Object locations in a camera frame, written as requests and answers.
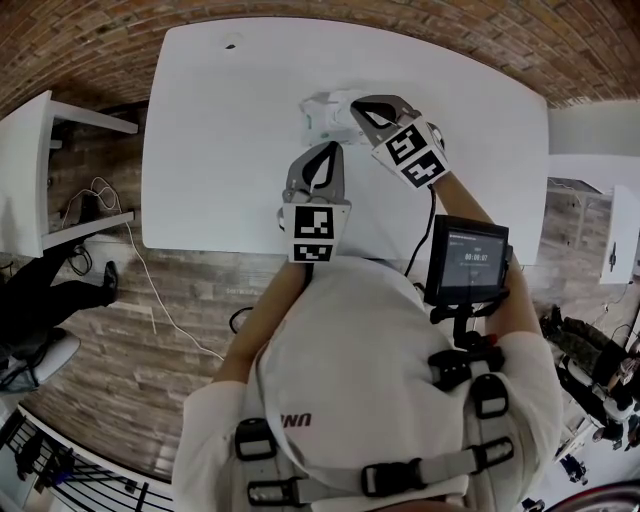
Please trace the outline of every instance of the black mount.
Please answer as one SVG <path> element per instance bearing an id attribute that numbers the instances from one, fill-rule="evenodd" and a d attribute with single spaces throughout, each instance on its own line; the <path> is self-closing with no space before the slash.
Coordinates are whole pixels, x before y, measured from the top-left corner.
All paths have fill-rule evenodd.
<path id="1" fill-rule="evenodd" d="M 489 316 L 496 312 L 502 301 L 509 296 L 509 290 L 503 288 L 500 294 L 491 303 L 476 311 L 473 304 L 460 304 L 456 308 L 449 306 L 436 306 L 431 310 L 431 323 L 438 324 L 446 318 L 453 318 L 453 342 L 457 348 L 469 351 L 477 351 L 489 348 L 493 345 L 492 336 L 481 336 L 476 331 L 467 331 L 469 318 Z"/>

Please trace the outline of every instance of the black buckle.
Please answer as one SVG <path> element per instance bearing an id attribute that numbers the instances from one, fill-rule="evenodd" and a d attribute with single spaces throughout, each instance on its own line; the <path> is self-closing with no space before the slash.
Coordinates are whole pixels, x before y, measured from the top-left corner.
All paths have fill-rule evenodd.
<path id="1" fill-rule="evenodd" d="M 420 474 L 421 460 L 366 466 L 360 473 L 363 494 L 369 498 L 385 498 L 410 489 L 425 489 L 427 485 L 422 483 Z"/>
<path id="2" fill-rule="evenodd" d="M 302 507 L 295 482 L 300 480 L 292 477 L 288 480 L 264 480 L 249 482 L 247 496 L 249 504 L 254 507 Z"/>
<path id="3" fill-rule="evenodd" d="M 264 418 L 241 421 L 234 439 L 236 456 L 243 461 L 270 459 L 276 456 L 277 444 Z"/>
<path id="4" fill-rule="evenodd" d="M 502 416 L 509 410 L 509 394 L 497 375 L 480 375 L 470 390 L 478 419 L 486 420 Z"/>
<path id="5" fill-rule="evenodd" d="M 513 443 L 508 437 L 501 437 L 495 441 L 490 441 L 480 446 L 470 446 L 469 448 L 473 450 L 476 465 L 478 466 L 478 469 L 471 473 L 472 475 L 511 459 L 514 453 Z"/>
<path id="6" fill-rule="evenodd" d="M 461 350 L 443 350 L 427 360 L 429 366 L 439 370 L 438 382 L 434 386 L 441 391 L 451 391 L 471 378 L 471 358 Z"/>

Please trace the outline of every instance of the white cabinet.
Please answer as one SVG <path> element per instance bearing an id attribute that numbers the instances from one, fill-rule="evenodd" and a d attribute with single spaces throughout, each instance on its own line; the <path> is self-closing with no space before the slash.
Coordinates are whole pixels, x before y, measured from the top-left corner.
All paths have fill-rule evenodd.
<path id="1" fill-rule="evenodd" d="M 639 233 L 640 202 L 627 187 L 616 185 L 601 284 L 626 284 L 631 280 L 636 265 Z"/>

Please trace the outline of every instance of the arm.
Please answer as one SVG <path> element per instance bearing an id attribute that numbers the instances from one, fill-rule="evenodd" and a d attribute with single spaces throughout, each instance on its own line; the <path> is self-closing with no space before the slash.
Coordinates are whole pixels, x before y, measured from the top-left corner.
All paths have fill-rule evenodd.
<path id="1" fill-rule="evenodd" d="M 493 223 L 491 217 L 452 172 L 436 181 L 433 188 L 449 215 Z M 505 284 L 510 291 L 509 297 L 487 318 L 487 332 L 497 335 L 498 338 L 516 331 L 542 335 L 529 296 L 529 288 L 515 254 L 511 258 Z"/>
<path id="2" fill-rule="evenodd" d="M 269 342 L 289 308 L 302 294 L 306 268 L 306 265 L 289 262 L 282 266 L 231 342 L 216 373 L 216 382 L 247 382 L 256 355 Z"/>
<path id="3" fill-rule="evenodd" d="M 616 384 L 618 382 L 620 382 L 620 374 L 616 372 L 611 376 L 611 378 L 609 379 L 609 384 L 607 384 L 607 389 L 609 390 L 609 393 L 613 391 L 613 388 L 616 387 Z"/>

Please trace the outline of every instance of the wheel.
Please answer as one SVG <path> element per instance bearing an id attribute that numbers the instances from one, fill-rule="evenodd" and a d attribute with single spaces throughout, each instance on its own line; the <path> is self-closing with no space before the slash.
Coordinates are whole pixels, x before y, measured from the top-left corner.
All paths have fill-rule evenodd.
<path id="1" fill-rule="evenodd" d="M 605 485 L 571 496 L 548 512 L 638 512 L 640 480 Z"/>

